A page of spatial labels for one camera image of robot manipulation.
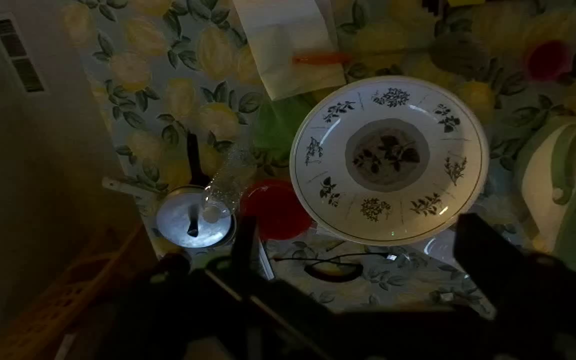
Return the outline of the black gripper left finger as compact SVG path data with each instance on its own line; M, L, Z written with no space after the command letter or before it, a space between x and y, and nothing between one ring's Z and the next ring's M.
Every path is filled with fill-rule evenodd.
M281 312L272 284L255 271L257 221L242 217L226 257L209 264L214 296L217 332L236 360L276 360Z

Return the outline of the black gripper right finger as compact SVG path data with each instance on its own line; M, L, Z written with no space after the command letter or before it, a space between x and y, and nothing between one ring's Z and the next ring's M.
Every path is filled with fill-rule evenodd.
M485 354L576 360L576 271L517 248L479 215L459 219L454 258L497 309Z

